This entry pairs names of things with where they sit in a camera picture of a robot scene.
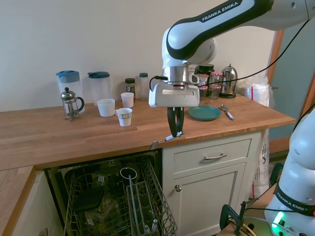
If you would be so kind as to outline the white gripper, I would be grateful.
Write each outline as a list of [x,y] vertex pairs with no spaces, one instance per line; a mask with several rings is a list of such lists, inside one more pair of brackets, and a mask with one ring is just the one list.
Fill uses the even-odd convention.
[[185,85],[183,89],[178,89],[174,85],[158,82],[149,92],[150,107],[168,107],[167,119],[173,137],[183,131],[185,118],[183,107],[197,107],[199,101],[199,90],[194,85]]

